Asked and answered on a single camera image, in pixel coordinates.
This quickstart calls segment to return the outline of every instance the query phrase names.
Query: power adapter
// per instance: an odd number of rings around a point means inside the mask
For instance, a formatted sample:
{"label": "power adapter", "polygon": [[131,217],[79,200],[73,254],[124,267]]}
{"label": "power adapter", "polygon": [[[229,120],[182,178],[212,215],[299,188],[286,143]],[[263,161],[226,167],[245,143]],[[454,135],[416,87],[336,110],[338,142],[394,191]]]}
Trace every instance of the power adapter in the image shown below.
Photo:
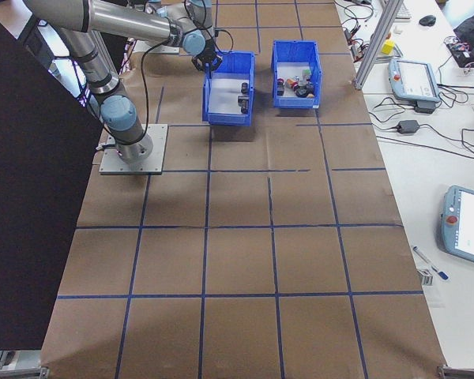
{"label": "power adapter", "polygon": [[416,120],[403,120],[397,124],[397,132],[400,134],[414,134],[418,129],[419,124]]}

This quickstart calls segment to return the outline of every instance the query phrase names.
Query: metal frame post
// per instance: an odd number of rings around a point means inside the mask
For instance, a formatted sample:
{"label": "metal frame post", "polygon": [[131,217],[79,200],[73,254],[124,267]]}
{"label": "metal frame post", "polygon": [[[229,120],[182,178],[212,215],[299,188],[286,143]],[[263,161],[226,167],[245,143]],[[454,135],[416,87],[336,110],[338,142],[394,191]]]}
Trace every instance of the metal frame post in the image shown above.
{"label": "metal frame post", "polygon": [[378,53],[382,48],[382,44],[385,42],[386,36],[388,35],[403,2],[404,0],[388,0],[386,3],[385,9],[379,19],[378,26],[376,27],[374,35],[371,37],[371,42],[363,56],[362,64],[360,65],[353,82],[356,89],[362,89],[369,73],[371,73]]}

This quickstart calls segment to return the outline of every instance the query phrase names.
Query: red object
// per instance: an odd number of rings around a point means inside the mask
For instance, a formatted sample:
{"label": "red object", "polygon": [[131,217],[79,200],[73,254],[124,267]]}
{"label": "red object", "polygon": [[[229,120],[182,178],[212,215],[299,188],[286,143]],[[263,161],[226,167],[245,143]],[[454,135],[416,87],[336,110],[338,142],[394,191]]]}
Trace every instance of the red object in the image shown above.
{"label": "red object", "polygon": [[446,222],[450,225],[454,225],[455,223],[458,222],[458,217],[456,217],[456,216],[447,216],[446,217]]}

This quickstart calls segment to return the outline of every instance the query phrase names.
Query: white table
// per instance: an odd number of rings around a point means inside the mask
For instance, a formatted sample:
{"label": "white table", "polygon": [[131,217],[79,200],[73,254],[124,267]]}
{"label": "white table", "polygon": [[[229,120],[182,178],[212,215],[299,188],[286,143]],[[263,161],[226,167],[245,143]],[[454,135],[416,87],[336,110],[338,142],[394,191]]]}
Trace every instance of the white table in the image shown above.
{"label": "white table", "polygon": [[[453,36],[450,27],[434,0],[405,0],[412,14],[409,22],[397,22],[401,34],[393,33],[404,53],[404,58],[429,62],[439,79],[437,68],[446,61],[450,53],[443,40]],[[363,25],[357,37],[368,40],[382,7],[374,0],[375,16]],[[337,7],[342,21],[348,17]],[[367,9],[352,7],[357,16],[368,15]],[[418,20],[434,14],[437,22],[434,27],[420,26]],[[352,28],[352,22],[346,24]],[[367,79],[363,92],[369,111],[386,96],[391,96],[388,83],[387,64],[377,64]],[[474,86],[474,69],[464,74],[453,59],[442,67],[442,83]],[[380,118],[386,118],[394,110],[380,111]],[[380,124],[382,128],[395,126],[401,119],[415,119],[420,124],[429,123],[439,132],[451,137],[460,137],[462,128],[474,129],[474,95],[466,104],[456,104],[453,109],[442,106],[432,115],[406,111],[389,122]],[[432,145],[451,151],[467,154],[464,149],[438,136],[432,130],[422,128],[413,136],[386,133],[376,130],[376,135],[410,141],[417,144]],[[401,212],[408,240],[417,245],[450,279],[434,278],[432,287],[424,287],[427,302],[442,351],[449,366],[455,368],[474,368],[474,264],[442,252],[436,241],[444,193],[451,185],[459,185],[474,190],[474,160],[436,152],[426,148],[416,148],[379,140],[397,205]],[[418,268],[426,267],[416,255]]]}

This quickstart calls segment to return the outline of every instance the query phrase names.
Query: small object in bin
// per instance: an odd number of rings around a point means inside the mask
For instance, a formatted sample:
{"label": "small object in bin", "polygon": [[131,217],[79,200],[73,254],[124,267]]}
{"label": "small object in bin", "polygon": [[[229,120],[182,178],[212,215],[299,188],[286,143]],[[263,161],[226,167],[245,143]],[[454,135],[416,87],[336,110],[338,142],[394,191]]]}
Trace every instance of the small object in bin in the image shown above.
{"label": "small object in bin", "polygon": [[314,84],[312,84],[311,82],[308,82],[306,84],[306,90],[309,92],[309,93],[314,93]]}
{"label": "small object in bin", "polygon": [[305,81],[310,81],[310,69],[302,70],[302,79],[304,79]]}
{"label": "small object in bin", "polygon": [[250,97],[249,96],[239,96],[237,98],[237,104],[240,106],[240,112],[242,114],[247,114],[250,107]]}
{"label": "small object in bin", "polygon": [[296,80],[293,79],[293,78],[289,78],[289,79],[286,80],[286,86],[287,86],[288,88],[293,89],[293,91],[295,91],[294,87],[295,87],[295,86],[298,86],[298,85],[299,85],[299,82],[296,81]]}
{"label": "small object in bin", "polygon": [[284,79],[277,79],[277,95],[282,96],[284,95]]}
{"label": "small object in bin", "polygon": [[310,93],[307,91],[305,87],[299,87],[295,90],[295,94],[298,97],[307,97],[307,95],[309,95]]}
{"label": "small object in bin", "polygon": [[250,86],[246,82],[243,82],[240,85],[240,93],[242,93],[243,95],[247,95],[249,92],[250,92]]}

